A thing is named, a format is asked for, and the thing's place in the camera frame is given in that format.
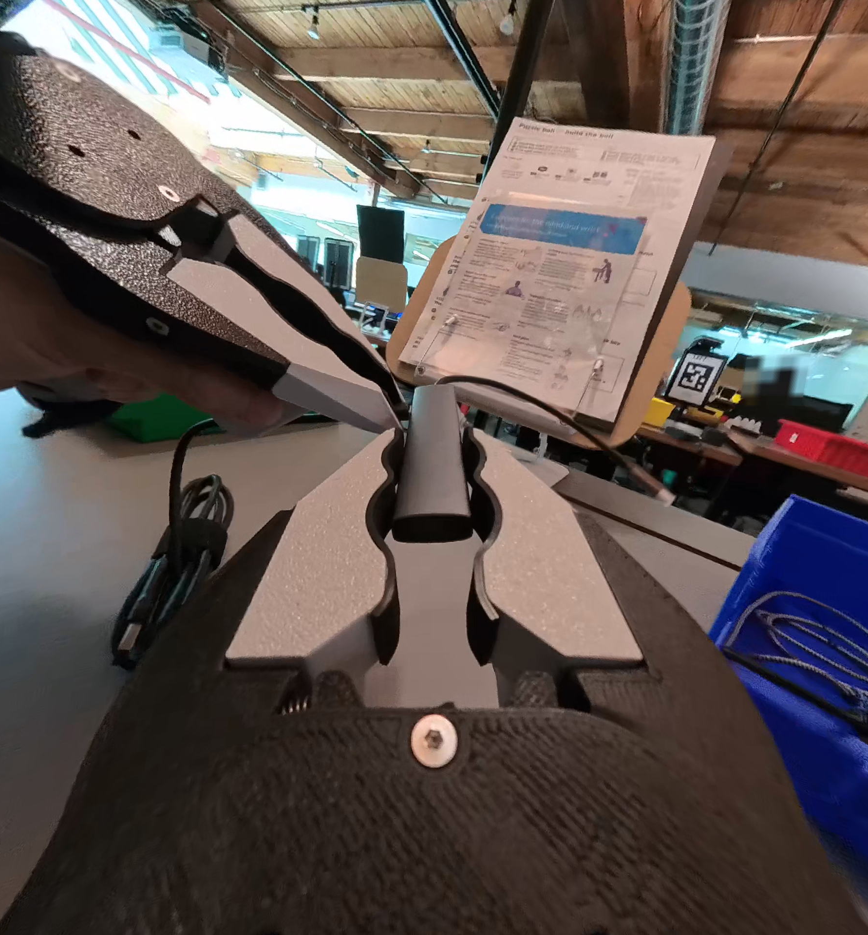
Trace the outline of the wooden document stand board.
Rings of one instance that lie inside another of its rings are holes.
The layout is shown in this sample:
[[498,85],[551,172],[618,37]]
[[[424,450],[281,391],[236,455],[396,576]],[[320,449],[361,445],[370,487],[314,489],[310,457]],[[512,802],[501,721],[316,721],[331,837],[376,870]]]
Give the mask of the wooden document stand board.
[[[386,365],[399,381],[415,386],[415,366],[401,361],[401,354],[410,343],[412,333],[423,312],[428,308],[429,296],[440,276],[441,269],[452,254],[453,238],[445,240],[433,253],[428,267],[409,300],[402,317],[393,331],[384,353]],[[655,397],[660,381],[672,362],[672,354],[691,308],[691,297],[685,284],[677,282],[650,345],[640,361],[636,375],[624,398],[622,409],[611,429],[592,428],[591,431],[612,447],[617,447],[633,437],[642,426],[651,400]],[[506,422],[532,428],[585,449],[595,449],[595,443],[572,432],[557,418],[549,416],[531,404],[522,403],[506,394],[487,390],[479,386],[461,384],[456,397],[473,408],[496,415]]]

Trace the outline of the black panel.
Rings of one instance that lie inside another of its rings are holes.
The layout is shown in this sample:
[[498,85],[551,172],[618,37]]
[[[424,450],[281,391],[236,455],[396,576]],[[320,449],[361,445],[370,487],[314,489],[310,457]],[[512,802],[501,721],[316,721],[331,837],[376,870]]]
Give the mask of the black panel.
[[360,255],[373,260],[403,264],[405,213],[402,209],[357,206]]

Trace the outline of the black floor lamp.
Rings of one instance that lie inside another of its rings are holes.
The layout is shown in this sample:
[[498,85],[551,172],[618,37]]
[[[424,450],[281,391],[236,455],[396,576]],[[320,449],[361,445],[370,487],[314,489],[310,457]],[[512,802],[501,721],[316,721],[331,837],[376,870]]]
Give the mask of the black floor lamp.
[[487,171],[492,168],[513,120],[524,114],[554,3],[554,1],[530,1],[528,3],[511,61],[510,74],[500,100],[495,131],[487,157]]

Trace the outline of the black and white tag sign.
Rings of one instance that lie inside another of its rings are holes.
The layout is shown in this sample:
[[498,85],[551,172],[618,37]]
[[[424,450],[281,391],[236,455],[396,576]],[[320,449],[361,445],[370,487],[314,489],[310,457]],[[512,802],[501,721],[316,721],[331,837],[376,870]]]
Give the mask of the black and white tag sign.
[[678,359],[663,393],[676,406],[702,406],[710,398],[729,358],[686,350]]

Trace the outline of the person's left hand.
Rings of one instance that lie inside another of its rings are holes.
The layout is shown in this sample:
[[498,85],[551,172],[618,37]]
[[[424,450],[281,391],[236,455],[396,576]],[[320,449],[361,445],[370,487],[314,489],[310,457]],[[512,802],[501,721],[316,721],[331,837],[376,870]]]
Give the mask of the person's left hand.
[[77,378],[113,402],[170,394],[222,426],[253,433],[295,418],[291,407],[253,384],[91,321],[43,266],[0,240],[0,392]]

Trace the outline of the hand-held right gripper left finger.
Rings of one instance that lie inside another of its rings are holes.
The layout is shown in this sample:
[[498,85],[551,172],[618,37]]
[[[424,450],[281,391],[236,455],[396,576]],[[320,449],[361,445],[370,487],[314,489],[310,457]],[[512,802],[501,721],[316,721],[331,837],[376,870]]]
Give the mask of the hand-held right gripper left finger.
[[360,682],[392,661],[400,608],[385,537],[403,439],[383,432],[299,501],[226,651],[230,666]]

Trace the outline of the wooden workbench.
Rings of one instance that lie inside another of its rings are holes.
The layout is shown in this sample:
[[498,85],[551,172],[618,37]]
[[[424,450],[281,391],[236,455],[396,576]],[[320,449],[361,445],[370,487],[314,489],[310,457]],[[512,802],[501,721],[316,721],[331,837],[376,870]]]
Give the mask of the wooden workbench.
[[824,478],[829,482],[844,488],[854,488],[868,494],[868,477],[849,471],[844,468],[812,461],[776,445],[767,438],[750,438],[738,430],[730,430],[723,444],[719,446],[705,445],[700,440],[694,441],[674,438],[665,430],[648,425],[639,427],[634,436],[638,441],[646,441],[655,445],[672,447],[682,450],[686,454],[696,457],[699,461],[713,461],[729,469],[731,475],[738,469],[745,459],[759,459],[765,462],[783,466],[792,471],[799,471]]

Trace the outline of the silver ventilation duct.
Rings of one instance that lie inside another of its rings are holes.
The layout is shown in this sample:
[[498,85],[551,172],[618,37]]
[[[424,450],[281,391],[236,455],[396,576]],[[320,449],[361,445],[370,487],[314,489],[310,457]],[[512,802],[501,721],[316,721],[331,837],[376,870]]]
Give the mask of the silver ventilation duct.
[[702,133],[730,1],[674,1],[662,132]]

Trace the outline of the green plastic bin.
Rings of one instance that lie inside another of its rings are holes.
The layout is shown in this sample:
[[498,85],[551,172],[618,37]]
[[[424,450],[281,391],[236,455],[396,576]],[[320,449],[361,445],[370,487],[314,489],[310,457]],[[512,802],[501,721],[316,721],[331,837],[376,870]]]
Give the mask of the green plastic bin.
[[162,394],[149,401],[122,405],[104,424],[122,438],[151,444],[177,441],[188,429],[209,418],[206,412]]

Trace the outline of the printed instruction sheet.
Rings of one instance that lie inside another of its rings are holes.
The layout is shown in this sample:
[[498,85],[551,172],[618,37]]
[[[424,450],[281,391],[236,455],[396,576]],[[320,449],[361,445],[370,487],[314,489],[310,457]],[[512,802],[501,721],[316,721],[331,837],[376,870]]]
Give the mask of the printed instruction sheet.
[[703,200],[717,188],[720,163],[708,136],[677,136],[563,126],[516,119],[453,239],[401,361],[415,376],[438,379],[421,367],[432,328],[439,326],[444,289],[489,203],[517,195],[612,207],[648,217],[637,264],[604,340],[604,364],[575,412],[613,425],[633,377],[680,277]]

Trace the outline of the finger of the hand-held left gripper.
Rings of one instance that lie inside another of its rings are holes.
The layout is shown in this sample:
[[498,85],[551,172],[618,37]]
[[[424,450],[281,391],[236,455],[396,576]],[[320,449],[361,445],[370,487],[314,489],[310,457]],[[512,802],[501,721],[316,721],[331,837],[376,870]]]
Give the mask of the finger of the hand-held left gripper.
[[406,418],[408,406],[395,379],[368,340],[323,284],[277,240],[242,214],[225,222],[221,263],[256,293],[303,341],[292,349],[276,390],[303,392],[303,406],[330,418]]
[[168,277],[286,360],[271,387],[282,403],[377,433],[400,426],[380,357],[334,301],[315,304],[293,286],[271,300],[235,270],[194,259]]

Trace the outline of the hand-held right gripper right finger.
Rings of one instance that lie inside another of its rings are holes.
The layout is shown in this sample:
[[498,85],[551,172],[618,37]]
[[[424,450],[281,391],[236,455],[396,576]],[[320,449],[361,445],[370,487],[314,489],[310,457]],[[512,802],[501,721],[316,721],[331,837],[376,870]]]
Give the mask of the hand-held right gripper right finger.
[[640,666],[642,649],[568,503],[479,430],[466,433],[465,468],[480,540],[467,602],[476,660],[496,672]]

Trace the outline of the red plastic bin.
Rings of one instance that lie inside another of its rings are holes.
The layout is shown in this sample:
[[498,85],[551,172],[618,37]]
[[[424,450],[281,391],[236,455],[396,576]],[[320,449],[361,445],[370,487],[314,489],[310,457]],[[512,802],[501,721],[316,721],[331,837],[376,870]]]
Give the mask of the red plastic bin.
[[868,442],[782,420],[774,444],[810,461],[868,478]]

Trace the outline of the blue plastic bin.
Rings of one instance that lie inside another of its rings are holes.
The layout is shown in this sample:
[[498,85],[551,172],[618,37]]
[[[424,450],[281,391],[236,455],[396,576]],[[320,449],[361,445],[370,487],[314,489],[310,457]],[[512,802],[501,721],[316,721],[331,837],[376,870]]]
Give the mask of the blue plastic bin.
[[868,863],[868,522],[790,497],[709,637],[771,731],[805,815]]

